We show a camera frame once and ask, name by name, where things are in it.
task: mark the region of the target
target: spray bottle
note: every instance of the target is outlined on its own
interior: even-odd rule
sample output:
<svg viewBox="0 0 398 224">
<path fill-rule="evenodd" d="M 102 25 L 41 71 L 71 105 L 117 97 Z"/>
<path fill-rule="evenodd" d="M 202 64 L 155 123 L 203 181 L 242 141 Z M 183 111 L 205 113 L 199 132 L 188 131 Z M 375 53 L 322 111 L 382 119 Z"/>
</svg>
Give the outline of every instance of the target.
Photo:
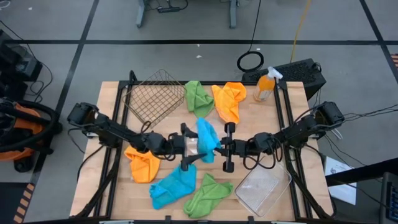
<svg viewBox="0 0 398 224">
<path fill-rule="evenodd" d="M 273 67 L 268 67 L 268 74 L 263 75 L 257 82 L 256 89 L 254 90 L 253 97 L 256 101 L 265 101 L 268 96 L 274 91 L 275 79 L 280 80 L 283 78 Z"/>
</svg>

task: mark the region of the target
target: crumpled towel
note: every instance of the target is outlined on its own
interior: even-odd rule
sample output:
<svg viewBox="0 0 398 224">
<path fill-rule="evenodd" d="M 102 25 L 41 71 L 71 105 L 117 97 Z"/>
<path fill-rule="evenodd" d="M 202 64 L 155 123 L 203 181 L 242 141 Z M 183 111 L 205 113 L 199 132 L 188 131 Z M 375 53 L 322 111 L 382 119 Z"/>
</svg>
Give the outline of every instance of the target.
<svg viewBox="0 0 398 224">
<path fill-rule="evenodd" d="M 214 107 L 214 99 L 202 87 L 199 81 L 189 81 L 185 84 L 188 111 L 197 118 L 204 118 Z"/>
<path fill-rule="evenodd" d="M 131 159 L 131 176 L 136 183 L 149 183 L 157 174 L 160 166 L 160 159 L 154 157 L 151 152 L 140 153 L 129 146 L 124 155 Z"/>
<path fill-rule="evenodd" d="M 242 83 L 228 82 L 221 89 L 219 86 L 211 86 L 216 103 L 218 115 L 226 123 L 239 123 L 238 103 L 245 99 L 246 89 Z"/>
<path fill-rule="evenodd" d="M 166 178 L 150 186 L 149 193 L 154 209 L 175 202 L 181 197 L 192 193 L 197 183 L 197 167 L 190 164 L 187 171 L 178 166 Z"/>
<path fill-rule="evenodd" d="M 193 199 L 185 202 L 184 213 L 190 218 L 200 218 L 209 215 L 220 201 L 231 195 L 233 185 L 230 182 L 217 183 L 210 174 L 205 174 L 201 187 Z"/>
<path fill-rule="evenodd" d="M 198 130 L 198 153 L 207 153 L 202 157 L 202 161 L 206 163 L 214 162 L 214 148 L 221 149 L 220 140 L 213 126 L 203 118 L 197 119 Z"/>
</svg>

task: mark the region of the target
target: wooden tabletop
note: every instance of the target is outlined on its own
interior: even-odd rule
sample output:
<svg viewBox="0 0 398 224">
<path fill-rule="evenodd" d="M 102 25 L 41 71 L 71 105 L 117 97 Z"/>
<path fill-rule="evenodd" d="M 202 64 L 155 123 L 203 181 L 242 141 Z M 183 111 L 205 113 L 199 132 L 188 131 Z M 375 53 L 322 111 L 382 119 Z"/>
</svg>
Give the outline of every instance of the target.
<svg viewBox="0 0 398 224">
<path fill-rule="evenodd" d="M 211 92 L 211 86 L 204 86 L 204 88 L 210 95 L 213 95 Z M 246 86 L 248 95 L 245 100 L 239 103 L 240 123 L 236 126 L 236 132 L 233 136 L 234 139 L 247 140 L 250 137 L 253 137 L 256 133 L 264 131 L 268 133 L 276 133 L 279 131 L 274 95 L 272 94 L 267 101 L 258 103 L 254 101 L 252 97 L 254 88 L 254 86 Z M 303 111 L 308 109 L 307 98 L 305 96 L 302 83 L 288 83 L 288 88 L 293 116 L 296 118 Z M 106 114 L 109 117 L 112 117 L 117 90 L 118 82 L 102 83 L 97 106 L 101 113 Z M 287 115 L 285 112 L 285 103 L 282 92 L 280 92 L 280 100 L 282 110 L 284 111 L 285 124 L 287 124 Z M 118 122 L 120 122 L 123 107 L 124 104 L 121 104 Z M 206 119 L 216 129 L 219 139 L 226 136 L 224 133 L 224 123 L 219 119 L 216 110 L 213 110 L 206 117 Z M 184 101 L 182 105 L 180 105 L 176 110 L 174 110 L 159 124 L 157 124 L 153 130 L 157 133 L 163 134 L 163 136 L 168 136 L 170 133 L 179 131 L 181 123 L 186 123 L 188 127 L 195 131 L 195 121 L 195 115 L 188 112 L 186 102 Z M 139 132 L 142 123 L 134 116 L 133 113 L 129 113 L 127 126 L 133 131 Z M 318 147 L 315 140 L 309 140 L 308 144 L 315 148 Z M 86 147 L 85 158 L 98 147 L 98 139 L 89 139 Z M 104 153 L 105 150 L 103 149 L 90 160 L 88 160 L 85 166 L 82 168 L 70 215 L 76 215 L 87 204 L 89 199 L 98 188 L 101 169 L 103 166 Z M 271 156 L 265 156 L 264 159 L 266 162 L 268 162 L 268 164 L 272 162 Z M 223 172 L 222 163 L 224 161 L 225 157 L 221 157 L 219 154 L 217 154 L 213 164 L 205 164 L 202 161 L 195 162 L 195 165 L 198 169 L 197 189 L 200 188 L 202 178 L 205 173 L 209 173 L 214 176 L 217 182 L 230 181 L 234 185 L 234 188 L 239 185 L 239 183 L 249 172 L 243 167 L 242 159 L 240 159 L 238 156 L 233 157 L 235 171 L 232 174 Z M 323 174 L 322 163 L 318 154 L 311 151 L 311 149 L 303 148 L 302 162 L 309 191 L 315 197 L 317 202 L 323 207 L 323 209 L 328 214 L 332 214 L 333 209 L 331 206 L 328 188 L 326 186 L 325 176 Z M 184 214 L 182 209 L 184 203 L 188 199 L 191 199 L 193 194 L 187 195 L 175 203 L 167 205 L 163 209 L 154 210 L 152 207 L 152 200 L 149 196 L 150 184 L 134 183 L 134 181 L 131 180 L 129 163 L 130 160 L 123 155 L 120 162 L 118 182 L 114 196 L 111 216 L 112 219 L 164 220 L 166 215 L 171 215 L 173 220 L 189 219 L 187 215 Z M 162 161 L 159 172 L 152 183 L 166 177 L 179 165 L 179 163 L 179 157 L 172 162 Z M 302 194 L 298 187 L 296 187 L 296 189 L 300 205 L 300 213 L 302 217 L 305 217 Z M 104 214 L 105 211 L 106 202 L 108 199 L 108 190 L 104 193 L 101 214 Z M 210 215 L 201 218 L 201 220 L 247 220 L 248 216 L 251 215 L 254 216 L 255 220 L 294 220 L 289 188 L 286 189 L 280 199 L 271 208 L 270 212 L 264 217 L 257 217 L 253 215 L 238 201 L 235 193 L 232 193 L 229 197 L 223 199 Z"/>
</svg>

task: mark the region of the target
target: metal wire rack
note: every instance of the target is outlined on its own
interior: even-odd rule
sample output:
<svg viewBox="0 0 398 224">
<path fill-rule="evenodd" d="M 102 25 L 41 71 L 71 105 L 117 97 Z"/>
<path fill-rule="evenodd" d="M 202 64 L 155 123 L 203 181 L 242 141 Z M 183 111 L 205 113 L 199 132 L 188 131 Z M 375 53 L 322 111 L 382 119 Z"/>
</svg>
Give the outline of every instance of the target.
<svg viewBox="0 0 398 224">
<path fill-rule="evenodd" d="M 123 96 L 131 96 L 130 103 L 126 104 L 137 118 L 145 123 L 150 121 L 150 127 L 162 121 L 175 108 L 184 102 L 185 87 L 176 81 L 165 70 L 160 69 Z"/>
</svg>

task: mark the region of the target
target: concrete floor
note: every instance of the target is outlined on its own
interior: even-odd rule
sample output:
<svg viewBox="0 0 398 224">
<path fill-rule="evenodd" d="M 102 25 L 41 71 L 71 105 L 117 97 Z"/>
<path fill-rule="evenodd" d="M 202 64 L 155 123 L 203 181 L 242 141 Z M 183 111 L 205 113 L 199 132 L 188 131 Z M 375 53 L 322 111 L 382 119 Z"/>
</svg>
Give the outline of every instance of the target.
<svg viewBox="0 0 398 224">
<path fill-rule="evenodd" d="M 117 45 L 80 44 L 87 40 L 180 40 L 180 39 L 250 39 L 256 18 L 257 0 L 242 0 L 238 8 L 238 26 L 229 29 L 228 7 L 216 0 L 188 0 L 186 10 L 158 14 L 146 12 L 144 25 L 135 26 L 137 1 L 99 0 L 86 35 L 82 35 L 94 0 L 13 0 L 0 11 L 0 20 L 25 40 L 76 40 L 72 44 L 32 44 L 36 57 L 47 64 L 54 81 L 44 92 L 43 104 L 60 107 L 65 119 L 76 102 L 96 103 L 102 81 L 125 80 L 134 70 L 139 80 L 163 68 L 177 80 L 240 80 L 237 58 L 247 51 L 244 44 L 186 45 Z M 184 1 L 175 0 L 175 5 Z M 306 0 L 263 1 L 256 31 L 256 40 L 292 40 Z M 395 0 L 366 1 L 384 40 L 398 40 Z M 363 113 L 398 103 L 398 85 L 380 45 L 348 45 L 345 40 L 377 40 L 360 1 L 313 0 L 299 40 L 340 40 L 341 45 L 298 45 L 295 60 L 313 58 L 322 65 L 327 84 L 322 88 L 322 101 L 335 101 L 344 113 Z M 287 63 L 291 45 L 253 45 L 264 54 L 264 66 Z M 390 45 L 391 53 L 398 46 Z M 247 67 L 256 59 L 248 58 Z M 59 102 L 62 88 L 70 81 L 65 104 Z M 43 69 L 40 80 L 48 82 Z M 394 128 L 396 114 L 385 114 L 345 123 L 340 132 L 344 140 L 335 140 L 339 148 L 365 164 L 397 157 Z M 86 139 L 74 134 L 84 148 Z M 319 141 L 320 150 L 338 159 L 328 143 Z M 66 132 L 52 143 L 55 152 L 42 168 L 26 222 L 66 218 L 69 215 L 76 187 L 76 172 L 83 155 L 69 140 Z M 340 154 L 351 166 L 356 161 Z M 32 173 L 13 171 L 12 163 L 0 163 L 1 182 L 28 182 Z M 376 198 L 380 183 L 370 180 L 359 187 Z M 357 206 L 336 201 L 339 217 L 363 222 L 376 222 L 379 205 L 361 192 Z"/>
</svg>

